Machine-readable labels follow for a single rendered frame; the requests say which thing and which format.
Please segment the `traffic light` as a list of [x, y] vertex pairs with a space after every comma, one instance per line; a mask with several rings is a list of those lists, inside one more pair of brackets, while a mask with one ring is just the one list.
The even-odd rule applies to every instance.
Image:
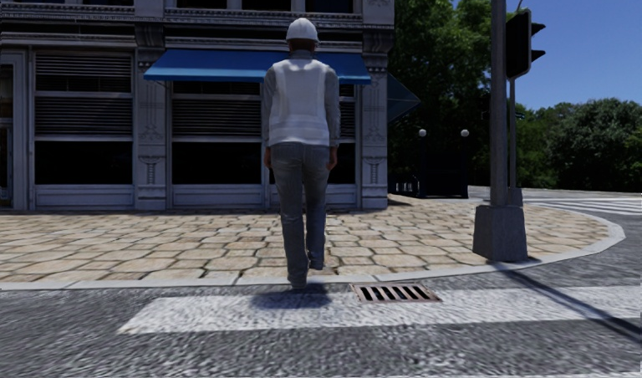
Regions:
[[507, 19], [506, 0], [492, 1], [490, 203], [476, 208], [473, 252], [493, 262], [527, 261], [522, 192], [516, 178], [515, 80], [545, 52], [532, 36], [545, 28], [521, 4]]

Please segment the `dark stairway railing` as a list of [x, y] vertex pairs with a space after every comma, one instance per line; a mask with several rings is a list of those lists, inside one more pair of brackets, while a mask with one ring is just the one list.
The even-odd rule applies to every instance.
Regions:
[[407, 197], [462, 197], [468, 198], [467, 137], [469, 130], [461, 131], [461, 149], [428, 153], [425, 129], [420, 137], [419, 170], [410, 173], [389, 174], [388, 193]]

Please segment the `person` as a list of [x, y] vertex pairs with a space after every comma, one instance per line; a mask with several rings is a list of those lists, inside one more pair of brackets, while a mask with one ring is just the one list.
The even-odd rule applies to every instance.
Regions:
[[262, 88], [263, 162], [280, 203], [288, 281], [307, 285], [324, 267], [326, 191], [338, 163], [339, 78], [315, 59], [318, 31], [306, 18], [291, 22], [289, 56], [273, 64]]

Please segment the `rusty drain grate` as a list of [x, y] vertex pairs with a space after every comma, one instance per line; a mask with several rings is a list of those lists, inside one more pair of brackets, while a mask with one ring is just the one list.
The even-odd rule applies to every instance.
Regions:
[[351, 283], [362, 303], [440, 303], [442, 299], [419, 283]]

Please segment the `pale stone building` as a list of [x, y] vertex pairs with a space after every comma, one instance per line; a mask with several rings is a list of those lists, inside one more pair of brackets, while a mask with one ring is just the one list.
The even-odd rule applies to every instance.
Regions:
[[395, 0], [0, 0], [0, 209], [271, 208], [262, 88], [288, 25], [340, 80], [331, 207], [387, 205]]

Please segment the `trees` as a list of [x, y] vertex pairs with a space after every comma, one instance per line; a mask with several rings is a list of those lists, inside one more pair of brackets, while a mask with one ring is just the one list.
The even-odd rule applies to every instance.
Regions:
[[[642, 0], [526, 0], [543, 51], [517, 81], [521, 186], [642, 190]], [[395, 0], [390, 71], [420, 108], [389, 128], [389, 170], [415, 171], [419, 150], [457, 151], [489, 182], [490, 0]]]

